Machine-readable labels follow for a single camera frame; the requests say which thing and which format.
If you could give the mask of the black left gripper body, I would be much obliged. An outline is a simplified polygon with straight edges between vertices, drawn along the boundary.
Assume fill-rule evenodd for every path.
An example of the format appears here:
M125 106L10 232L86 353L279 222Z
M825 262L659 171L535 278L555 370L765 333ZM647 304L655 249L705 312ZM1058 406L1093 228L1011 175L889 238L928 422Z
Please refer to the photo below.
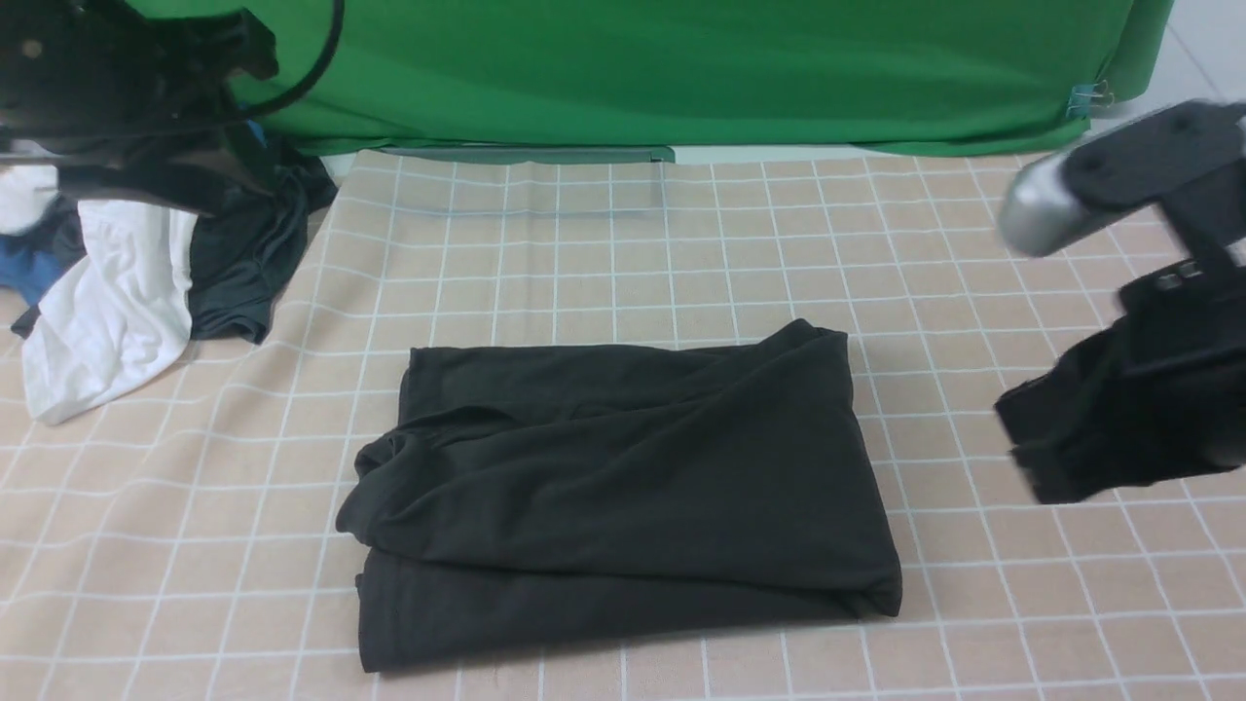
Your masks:
M277 73L275 36L245 10L174 19L5 10L2 159L49 163L96 141L252 123L231 92L239 73Z

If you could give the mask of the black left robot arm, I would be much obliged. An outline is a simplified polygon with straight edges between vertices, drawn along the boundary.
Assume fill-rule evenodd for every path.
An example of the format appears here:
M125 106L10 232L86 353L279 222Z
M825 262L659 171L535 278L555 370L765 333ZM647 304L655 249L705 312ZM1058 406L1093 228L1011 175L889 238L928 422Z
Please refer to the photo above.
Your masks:
M2 166L54 166L75 200L218 215L277 191L231 78L277 73L252 12L143 17L125 1L1 5Z

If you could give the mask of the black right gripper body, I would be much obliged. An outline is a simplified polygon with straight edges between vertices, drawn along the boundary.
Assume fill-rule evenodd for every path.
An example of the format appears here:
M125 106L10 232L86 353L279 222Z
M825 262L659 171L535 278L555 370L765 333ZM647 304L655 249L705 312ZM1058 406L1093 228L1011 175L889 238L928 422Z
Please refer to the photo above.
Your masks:
M1040 504L1244 466L1244 270L1138 278L1124 313L994 412Z

